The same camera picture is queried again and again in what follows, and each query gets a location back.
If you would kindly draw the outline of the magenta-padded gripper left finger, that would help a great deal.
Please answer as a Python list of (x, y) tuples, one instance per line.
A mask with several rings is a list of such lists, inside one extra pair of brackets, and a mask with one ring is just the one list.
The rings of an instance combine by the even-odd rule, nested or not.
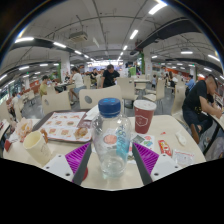
[(91, 144), (87, 143), (66, 155), (57, 154), (43, 167), (43, 170), (80, 185), (87, 177), (87, 163), (91, 152)]

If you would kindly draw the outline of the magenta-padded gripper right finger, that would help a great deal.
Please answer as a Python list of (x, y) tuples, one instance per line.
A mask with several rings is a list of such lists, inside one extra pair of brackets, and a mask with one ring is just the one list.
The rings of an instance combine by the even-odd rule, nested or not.
[(182, 169), (170, 156), (158, 155), (137, 143), (132, 144), (132, 153), (144, 185)]

